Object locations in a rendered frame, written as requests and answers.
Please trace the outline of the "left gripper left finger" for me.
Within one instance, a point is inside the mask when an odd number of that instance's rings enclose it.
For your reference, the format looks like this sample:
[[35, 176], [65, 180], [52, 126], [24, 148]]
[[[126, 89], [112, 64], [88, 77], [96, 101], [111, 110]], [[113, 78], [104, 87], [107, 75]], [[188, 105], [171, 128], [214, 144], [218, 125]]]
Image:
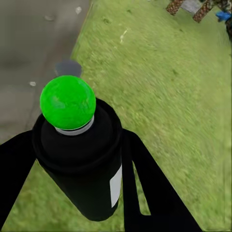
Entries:
[[0, 230], [36, 160], [32, 130], [0, 144]]

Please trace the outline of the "pesticide atomizer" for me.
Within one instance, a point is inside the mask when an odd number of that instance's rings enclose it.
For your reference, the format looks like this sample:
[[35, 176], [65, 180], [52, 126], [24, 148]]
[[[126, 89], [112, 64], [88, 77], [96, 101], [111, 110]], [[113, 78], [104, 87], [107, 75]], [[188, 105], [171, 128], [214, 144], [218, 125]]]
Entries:
[[39, 164], [90, 221], [105, 221], [118, 206], [123, 129], [115, 110], [80, 78], [75, 60], [61, 60], [40, 96], [32, 129]]

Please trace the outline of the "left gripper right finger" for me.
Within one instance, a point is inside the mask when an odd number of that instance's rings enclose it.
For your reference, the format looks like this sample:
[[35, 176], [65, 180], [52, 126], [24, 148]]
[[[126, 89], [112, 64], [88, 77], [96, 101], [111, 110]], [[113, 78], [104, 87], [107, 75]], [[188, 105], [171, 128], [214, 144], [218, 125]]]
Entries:
[[[123, 129], [125, 232], [203, 232], [137, 134]], [[132, 162], [137, 170], [150, 216], [140, 213]]]

